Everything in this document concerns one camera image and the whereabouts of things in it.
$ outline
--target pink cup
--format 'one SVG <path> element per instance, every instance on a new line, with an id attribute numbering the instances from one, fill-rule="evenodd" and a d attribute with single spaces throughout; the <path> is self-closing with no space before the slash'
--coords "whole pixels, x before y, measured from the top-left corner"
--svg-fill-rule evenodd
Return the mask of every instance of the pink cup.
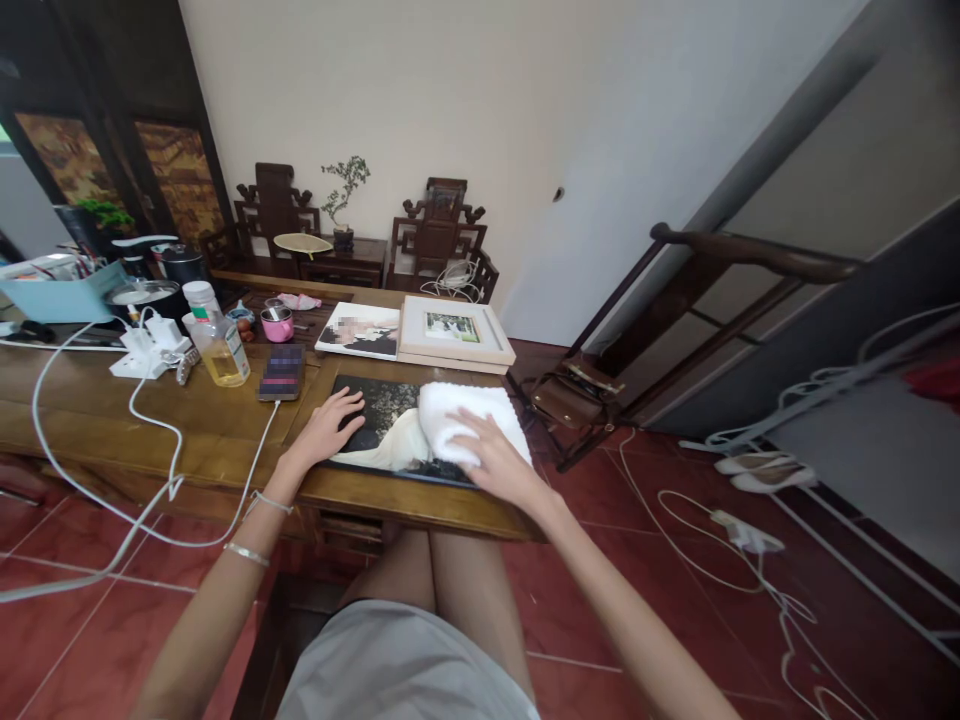
<path id="1" fill-rule="evenodd" d="M 260 313 L 260 323 L 270 342 L 286 342 L 293 337 L 293 311 L 290 308 L 267 308 Z"/>

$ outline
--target bracelet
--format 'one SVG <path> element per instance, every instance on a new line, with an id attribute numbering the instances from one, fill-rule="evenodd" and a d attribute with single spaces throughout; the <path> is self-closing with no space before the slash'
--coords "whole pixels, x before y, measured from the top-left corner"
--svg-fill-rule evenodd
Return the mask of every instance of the bracelet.
<path id="1" fill-rule="evenodd" d="M 250 503 L 250 507 L 248 507 L 248 508 L 247 508 L 247 512 L 244 513 L 244 515 L 243 515 L 243 519 L 244 519 L 244 520 L 247 519 L 247 516 L 253 511 L 253 508 L 256 506 L 256 504 L 257 504 L 258 502 L 261 502 L 261 501 L 265 502 L 267 505 L 270 505 L 270 506 L 272 506 L 272 507 L 275 507 L 277 510 L 282 510 L 282 511 L 285 512 L 287 515 L 289 515 L 290 513 L 293 512 L 293 505 L 281 505 L 280 503 L 276 502 L 275 500 L 271 500 L 270 498 L 268 498 L 266 495 L 264 495 L 263 493 L 261 493 L 259 490 L 254 490 L 254 491 L 253 491 L 253 502 Z"/>
<path id="2" fill-rule="evenodd" d="M 224 550 L 232 550 L 240 557 L 245 557 L 247 560 L 253 560 L 255 563 L 259 563 L 264 567 L 270 567 L 270 561 L 267 560 L 263 555 L 253 552 L 253 550 L 247 550 L 245 547 L 241 547 L 236 543 L 227 543 L 223 546 Z"/>

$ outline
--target glass bottle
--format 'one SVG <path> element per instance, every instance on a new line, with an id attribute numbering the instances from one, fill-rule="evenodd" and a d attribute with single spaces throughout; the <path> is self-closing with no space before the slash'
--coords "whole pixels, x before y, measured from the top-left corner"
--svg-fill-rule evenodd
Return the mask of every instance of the glass bottle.
<path id="1" fill-rule="evenodd" d="M 183 296 L 196 322 L 190 339 L 197 346 L 210 377 L 220 387 L 238 387 L 250 377 L 250 363 L 232 320 L 224 317 L 213 294 L 213 286 L 197 280 L 183 286 Z"/>

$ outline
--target white bottle cap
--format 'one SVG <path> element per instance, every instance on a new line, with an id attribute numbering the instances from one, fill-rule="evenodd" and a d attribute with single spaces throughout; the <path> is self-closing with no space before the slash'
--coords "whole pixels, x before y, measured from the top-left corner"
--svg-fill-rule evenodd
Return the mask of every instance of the white bottle cap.
<path id="1" fill-rule="evenodd" d="M 213 294 L 213 285 L 204 280 L 185 283 L 183 296 L 191 305 L 206 305 L 216 299 L 216 295 Z"/>

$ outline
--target shoe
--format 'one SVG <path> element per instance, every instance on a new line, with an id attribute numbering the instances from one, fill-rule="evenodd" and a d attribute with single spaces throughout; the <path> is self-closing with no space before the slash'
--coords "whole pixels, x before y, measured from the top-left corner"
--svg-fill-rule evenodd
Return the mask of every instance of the shoe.
<path id="1" fill-rule="evenodd" d="M 732 458 L 724 458 L 718 460 L 713 466 L 724 475 L 739 475 L 744 472 L 796 464 L 797 459 L 790 453 L 773 450 L 765 453 L 746 453 Z"/>
<path id="2" fill-rule="evenodd" d="M 809 465 L 794 463 L 789 466 L 764 468 L 740 473 L 730 478 L 730 484 L 744 492 L 773 495 L 787 487 L 816 485 L 817 474 Z"/>

